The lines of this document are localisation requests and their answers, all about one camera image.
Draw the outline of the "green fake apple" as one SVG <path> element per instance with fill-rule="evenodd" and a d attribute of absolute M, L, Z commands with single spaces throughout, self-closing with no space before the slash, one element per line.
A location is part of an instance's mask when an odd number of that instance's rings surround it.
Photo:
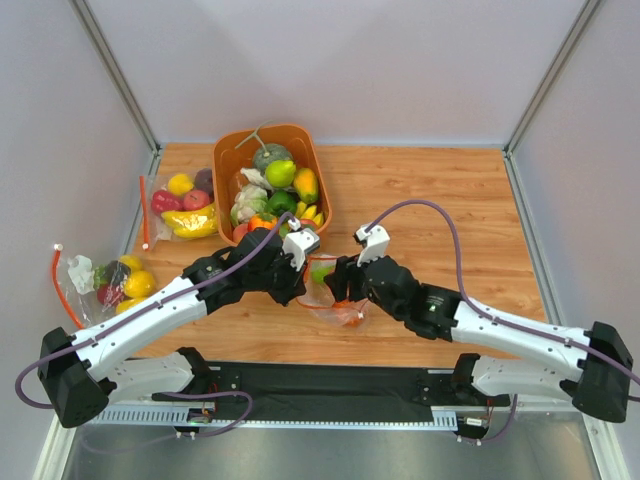
<path fill-rule="evenodd" d="M 314 284 L 322 285 L 325 283 L 325 277 L 334 271 L 333 267 L 318 267 L 311 271 L 311 280 Z"/>
<path fill-rule="evenodd" d="M 276 160 L 268 165 L 265 177 L 274 188 L 287 188 L 294 180 L 297 167 L 293 160 Z"/>

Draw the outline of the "clear zip bag orange seal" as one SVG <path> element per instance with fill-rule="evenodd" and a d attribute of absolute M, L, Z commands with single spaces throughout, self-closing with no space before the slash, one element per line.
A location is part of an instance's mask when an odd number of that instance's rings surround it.
<path fill-rule="evenodd" d="M 318 267 L 335 267 L 337 257 L 327 254 L 316 254 L 311 255 L 308 259 L 307 267 L 303 274 L 304 286 L 306 287 L 306 292 L 296 298 L 296 302 L 299 306 L 306 309 L 308 312 L 316 316 L 317 318 L 337 327 L 339 326 L 335 323 L 335 317 L 332 312 L 332 305 L 337 302 L 335 301 L 330 289 L 324 283 L 322 285 L 314 284 L 311 280 L 311 271 Z M 357 327 L 345 327 L 345 328 L 358 328 L 363 323 L 366 322 L 367 319 L 367 309 L 365 310 L 365 319 L 364 321 Z"/>

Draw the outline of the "small orange fake pumpkin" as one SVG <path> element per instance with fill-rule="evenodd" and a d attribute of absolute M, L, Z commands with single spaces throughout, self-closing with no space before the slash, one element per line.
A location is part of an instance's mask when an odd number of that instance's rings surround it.
<path fill-rule="evenodd" d="M 368 305 L 367 300 L 357 302 L 342 301 L 332 305 L 332 312 L 335 323 L 344 327 L 357 327 L 365 319 L 365 310 Z"/>

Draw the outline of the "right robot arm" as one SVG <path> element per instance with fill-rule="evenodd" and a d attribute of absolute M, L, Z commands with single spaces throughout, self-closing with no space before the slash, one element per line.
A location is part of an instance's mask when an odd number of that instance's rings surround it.
<path fill-rule="evenodd" d="M 388 256 L 363 264 L 341 257 L 324 281 L 336 301 L 368 300 L 418 337 L 512 355 L 510 361 L 459 359 L 459 381 L 486 396 L 546 396 L 599 420 L 622 423 L 627 417 L 633 358 L 611 325 L 596 322 L 584 330 L 510 315 L 462 292 L 421 283 Z"/>

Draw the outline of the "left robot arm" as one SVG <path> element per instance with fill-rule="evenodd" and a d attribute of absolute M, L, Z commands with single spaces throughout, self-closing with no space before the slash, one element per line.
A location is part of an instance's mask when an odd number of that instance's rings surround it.
<path fill-rule="evenodd" d="M 61 425 L 79 427 L 111 405 L 154 394 L 193 397 L 205 363 L 194 349 L 162 358 L 132 354 L 178 327 L 264 292 L 282 306 L 305 293 L 308 255 L 319 245 L 308 229 L 280 236 L 259 228 L 235 247 L 197 259 L 158 293 L 115 317 L 42 340 L 37 376 Z"/>

